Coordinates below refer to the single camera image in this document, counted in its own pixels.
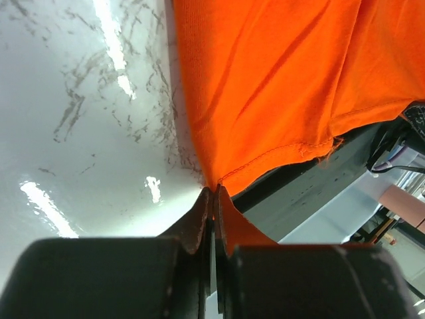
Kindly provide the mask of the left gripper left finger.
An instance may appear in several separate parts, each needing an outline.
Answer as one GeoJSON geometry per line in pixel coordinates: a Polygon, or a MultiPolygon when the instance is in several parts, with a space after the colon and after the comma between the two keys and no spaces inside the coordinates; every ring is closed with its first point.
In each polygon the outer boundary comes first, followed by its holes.
{"type": "Polygon", "coordinates": [[[213,195],[156,237],[42,239],[6,284],[8,318],[204,318],[213,195]]]}

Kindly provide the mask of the orange t shirt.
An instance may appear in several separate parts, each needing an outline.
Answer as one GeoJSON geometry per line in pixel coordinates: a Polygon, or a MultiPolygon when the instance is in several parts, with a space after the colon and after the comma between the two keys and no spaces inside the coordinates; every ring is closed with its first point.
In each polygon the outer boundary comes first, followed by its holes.
{"type": "Polygon", "coordinates": [[[175,1],[181,78],[207,181],[231,195],[424,103],[423,1],[175,1]]]}

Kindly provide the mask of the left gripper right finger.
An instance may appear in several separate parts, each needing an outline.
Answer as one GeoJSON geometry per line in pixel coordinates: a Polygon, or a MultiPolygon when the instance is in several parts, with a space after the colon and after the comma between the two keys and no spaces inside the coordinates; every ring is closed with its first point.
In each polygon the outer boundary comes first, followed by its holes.
{"type": "Polygon", "coordinates": [[[366,244],[281,245],[218,185],[212,205],[225,318],[417,318],[393,257],[366,244]]]}

